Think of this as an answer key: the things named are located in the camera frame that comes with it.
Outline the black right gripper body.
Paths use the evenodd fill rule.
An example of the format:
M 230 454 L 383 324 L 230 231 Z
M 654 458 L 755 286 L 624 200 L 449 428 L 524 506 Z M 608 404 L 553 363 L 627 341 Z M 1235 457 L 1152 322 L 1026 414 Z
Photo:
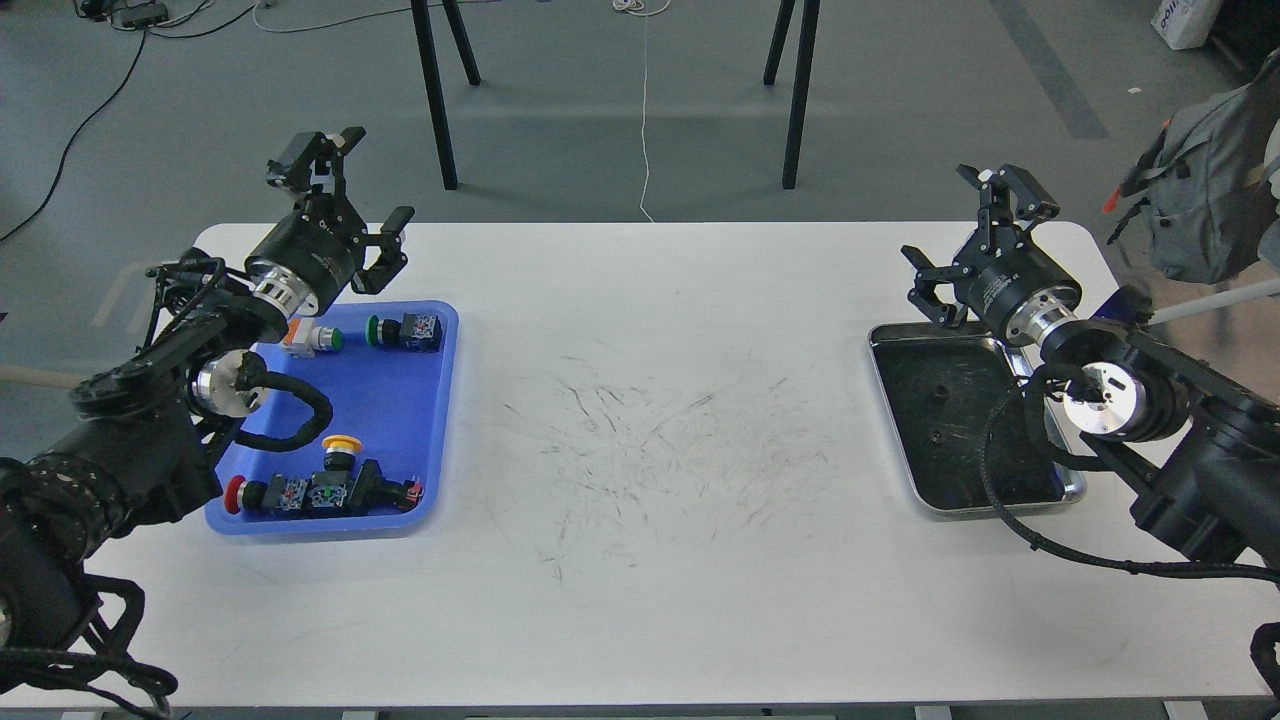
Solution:
M 974 231 L 960 269 L 960 302 L 1010 346 L 1041 343 L 1082 301 L 1080 284 L 1020 225 Z

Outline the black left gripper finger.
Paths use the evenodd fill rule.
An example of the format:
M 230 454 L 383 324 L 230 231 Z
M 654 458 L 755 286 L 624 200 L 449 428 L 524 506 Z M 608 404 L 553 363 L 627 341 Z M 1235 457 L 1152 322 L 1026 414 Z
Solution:
M 362 126 L 335 135 L 297 133 L 278 159 L 268 161 L 266 182 L 294 197 L 321 193 L 344 197 L 344 158 L 365 135 Z
M 352 237 L 351 254 L 355 274 L 349 282 L 352 291 L 378 295 L 407 266 L 403 251 L 404 229 L 415 215 L 415 208 L 398 206 L 381 224 L 378 233 L 361 231 Z

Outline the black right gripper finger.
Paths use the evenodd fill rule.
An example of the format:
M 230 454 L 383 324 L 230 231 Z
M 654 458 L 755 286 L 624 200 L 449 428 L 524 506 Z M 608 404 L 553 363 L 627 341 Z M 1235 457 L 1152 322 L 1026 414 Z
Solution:
M 979 192 L 969 241 L 1029 241 L 1038 224 L 1060 214 L 1060 204 L 1024 168 L 1005 164 L 997 170 L 978 170 L 960 164 L 956 173 Z
M 915 270 L 913 287 L 908 291 L 909 302 L 937 327 L 957 329 L 968 316 L 963 287 L 972 281 L 972 269 L 960 265 L 936 266 L 923 251 L 911 245 L 904 245 L 901 254 Z M 945 284 L 955 287 L 956 302 L 945 304 L 937 295 L 937 288 Z

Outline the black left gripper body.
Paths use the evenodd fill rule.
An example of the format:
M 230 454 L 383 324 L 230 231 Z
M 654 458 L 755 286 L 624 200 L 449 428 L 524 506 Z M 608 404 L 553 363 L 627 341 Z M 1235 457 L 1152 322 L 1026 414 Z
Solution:
M 343 288 L 367 293 L 366 225 L 343 190 L 317 187 L 297 199 L 244 261 L 255 292 L 278 299 L 287 314 L 323 315 Z

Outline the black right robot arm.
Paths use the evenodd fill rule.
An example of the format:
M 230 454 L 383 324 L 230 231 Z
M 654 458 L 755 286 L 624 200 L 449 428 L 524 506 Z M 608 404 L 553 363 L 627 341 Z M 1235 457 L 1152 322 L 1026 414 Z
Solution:
M 1079 282 L 1032 232 L 1059 204 L 1015 165 L 956 172 L 979 195 L 975 229 L 942 266 L 918 247 L 908 300 L 947 331 L 983 325 L 1039 365 L 1014 380 L 986 418 L 979 478 L 989 506 L 1032 550 L 1087 566 L 1171 579 L 1277 584 L 1277 405 L 1153 337 L 1149 300 L 1124 286 L 1082 319 Z M 989 446 L 1019 402 L 1039 456 L 1076 471 L 1111 471 L 1135 495 L 1135 525 L 1175 550 L 1176 562 L 1096 556 L 1018 520 L 998 497 Z

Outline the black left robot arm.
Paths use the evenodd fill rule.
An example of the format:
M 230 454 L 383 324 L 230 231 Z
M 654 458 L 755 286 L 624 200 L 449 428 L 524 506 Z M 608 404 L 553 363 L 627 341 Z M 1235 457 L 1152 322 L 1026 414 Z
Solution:
M 230 445 L 268 452 L 305 447 L 330 424 L 332 404 L 310 383 L 271 372 L 256 343 L 285 337 L 293 316 L 324 314 L 344 287 L 375 295 L 406 266 L 397 208 L 367 229 L 347 197 L 343 164 L 364 127 L 298 133 L 268 165 L 292 209 L 242 270 L 198 249 L 151 266 L 151 327 L 128 361 L 70 392 L 79 425 L 27 462 L 3 460 L 3 689 L 90 692 L 105 673 L 150 697 L 129 714 L 168 719 L 178 682 L 128 651 L 145 610 L 133 582 L 84 570 L 106 541 L 179 521 L 220 491 L 215 468 Z

